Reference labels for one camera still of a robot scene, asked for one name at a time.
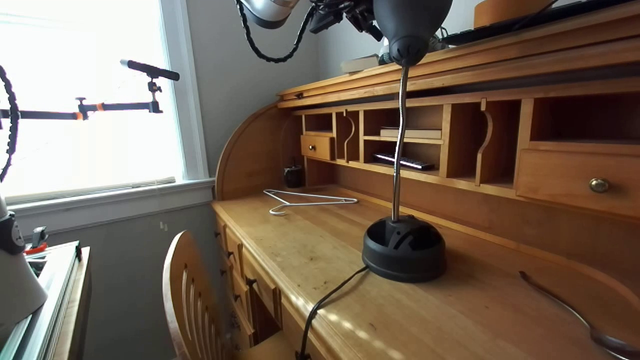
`window sill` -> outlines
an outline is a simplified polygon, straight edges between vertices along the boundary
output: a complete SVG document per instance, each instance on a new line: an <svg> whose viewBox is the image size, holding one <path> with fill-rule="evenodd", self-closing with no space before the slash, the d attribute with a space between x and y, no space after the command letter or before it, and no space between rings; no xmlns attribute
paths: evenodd
<svg viewBox="0 0 640 360"><path fill-rule="evenodd" d="M22 235L47 226L59 233L127 218L207 204L213 200L215 179L184 181L9 206L15 212Z"/></svg>

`lamp base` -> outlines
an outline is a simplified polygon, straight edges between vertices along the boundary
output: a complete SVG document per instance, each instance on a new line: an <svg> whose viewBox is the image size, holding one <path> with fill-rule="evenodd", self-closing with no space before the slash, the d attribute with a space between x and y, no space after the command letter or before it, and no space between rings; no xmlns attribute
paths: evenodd
<svg viewBox="0 0 640 360"><path fill-rule="evenodd" d="M379 276L398 282L426 282L447 269L445 242L433 225L415 217L387 217L369 226L362 261Z"/></svg>

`small black cup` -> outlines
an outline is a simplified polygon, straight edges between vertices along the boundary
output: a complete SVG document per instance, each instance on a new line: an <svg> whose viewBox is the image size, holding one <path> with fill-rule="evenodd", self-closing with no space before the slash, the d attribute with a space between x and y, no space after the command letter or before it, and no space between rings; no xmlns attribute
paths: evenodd
<svg viewBox="0 0 640 360"><path fill-rule="evenodd" d="M284 183L288 188L301 188L304 185L305 171L299 165L284 168Z"/></svg>

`wire hanger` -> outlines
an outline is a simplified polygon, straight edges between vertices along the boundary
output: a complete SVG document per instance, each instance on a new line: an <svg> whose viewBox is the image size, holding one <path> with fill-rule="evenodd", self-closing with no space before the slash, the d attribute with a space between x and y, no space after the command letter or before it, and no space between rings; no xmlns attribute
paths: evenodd
<svg viewBox="0 0 640 360"><path fill-rule="evenodd" d="M358 199L353 199L350 197L337 197L337 196L327 196L327 195L316 195L312 193L293 193L293 192L284 192L281 190L267 189L263 191L265 194L270 197L282 201L281 205L276 206L275 208L269 210L269 214L271 215L284 215L284 211L280 211L282 208L286 208L287 206L313 206L313 205L339 205L339 204L355 204L358 202ZM337 201L328 201L328 202L295 202L290 203L286 200L283 200L276 196L276 193L285 193L288 195L296 195L296 196L306 196L306 197L319 197L321 199L332 199Z"/></svg>

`gray wall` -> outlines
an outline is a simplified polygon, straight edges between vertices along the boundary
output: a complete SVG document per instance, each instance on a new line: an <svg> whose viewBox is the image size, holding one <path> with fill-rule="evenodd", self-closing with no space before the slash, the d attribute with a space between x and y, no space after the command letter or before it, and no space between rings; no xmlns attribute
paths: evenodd
<svg viewBox="0 0 640 360"><path fill-rule="evenodd" d="M160 229L167 224L167 231ZM169 211L53 234L49 245L80 240L91 247L93 292L84 358L91 360L175 357L164 317L162 269L173 237L189 229L211 273L219 268L209 205Z"/></svg>
<svg viewBox="0 0 640 360"><path fill-rule="evenodd" d="M471 29L474 26L474 8L482 0L453 0L449 16L443 26L450 34ZM555 6L574 2L560 0ZM344 20L340 24L318 35L318 61L320 79L342 75L340 63L380 51L382 43L376 42L368 34L359 33Z"/></svg>
<svg viewBox="0 0 640 360"><path fill-rule="evenodd" d="M288 53L307 8L301 2L277 30L250 24L262 52L274 57ZM307 33L298 53L287 63L266 63L249 48L233 0L189 0L188 9L207 159L213 176L227 139L244 119L274 102L279 91L317 80L317 37Z"/></svg>

